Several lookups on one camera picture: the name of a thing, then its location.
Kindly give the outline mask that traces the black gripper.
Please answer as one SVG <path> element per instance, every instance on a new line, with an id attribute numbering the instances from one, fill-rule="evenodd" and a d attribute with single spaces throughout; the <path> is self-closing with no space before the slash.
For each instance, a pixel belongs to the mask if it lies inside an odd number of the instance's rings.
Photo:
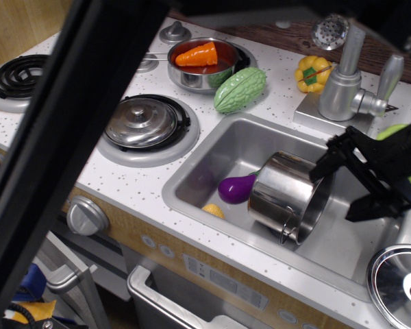
<path id="1" fill-rule="evenodd" d="M 309 178 L 316 182 L 343 166 L 372 193 L 351 203 L 346 220 L 397 218 L 411 209 L 411 125 L 382 141 L 347 127 L 327 142 Z"/>

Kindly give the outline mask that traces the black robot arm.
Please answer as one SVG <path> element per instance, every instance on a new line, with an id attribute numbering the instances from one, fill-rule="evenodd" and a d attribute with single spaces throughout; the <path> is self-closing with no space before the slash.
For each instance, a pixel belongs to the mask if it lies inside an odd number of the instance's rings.
<path id="1" fill-rule="evenodd" d="M 369 192 L 350 204 L 346 220 L 395 218 L 411 209 L 411 124 L 381 141 L 347 127 L 327 142 L 327 151 L 310 171 L 310 180 L 320 180 L 342 166 Z"/>

